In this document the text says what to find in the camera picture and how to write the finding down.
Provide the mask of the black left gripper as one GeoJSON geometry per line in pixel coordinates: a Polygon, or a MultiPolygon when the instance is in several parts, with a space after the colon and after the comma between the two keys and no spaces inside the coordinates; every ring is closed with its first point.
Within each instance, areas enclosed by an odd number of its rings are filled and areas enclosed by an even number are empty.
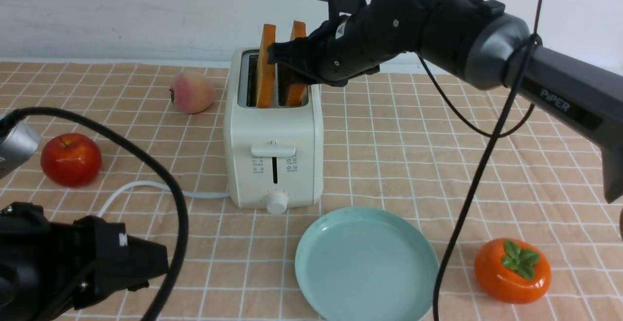
{"type": "Polygon", "coordinates": [[[128,235],[123,223],[93,215],[53,223],[31,203],[3,208],[0,221],[3,321],[53,321],[168,270],[167,248],[128,235]]]}

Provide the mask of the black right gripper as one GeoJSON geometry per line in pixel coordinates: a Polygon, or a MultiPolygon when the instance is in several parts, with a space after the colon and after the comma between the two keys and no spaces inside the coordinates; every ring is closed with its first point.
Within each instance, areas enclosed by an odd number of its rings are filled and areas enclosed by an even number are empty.
{"type": "Polygon", "coordinates": [[[336,85],[422,46],[432,12],[444,0],[371,0],[319,38],[272,43],[267,61],[292,83],[336,85]]]}

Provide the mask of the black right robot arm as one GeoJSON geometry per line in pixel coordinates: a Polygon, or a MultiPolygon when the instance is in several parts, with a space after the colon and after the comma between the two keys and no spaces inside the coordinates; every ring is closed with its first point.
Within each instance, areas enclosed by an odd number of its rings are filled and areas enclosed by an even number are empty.
{"type": "MultiPolygon", "coordinates": [[[[330,18],[305,38],[274,43],[267,60],[296,81],[343,87],[413,52],[479,90],[510,87],[530,41],[527,24],[469,0],[323,0],[330,18]]],[[[605,200],[622,196],[622,77],[536,46],[519,94],[600,148],[605,200]]]]}

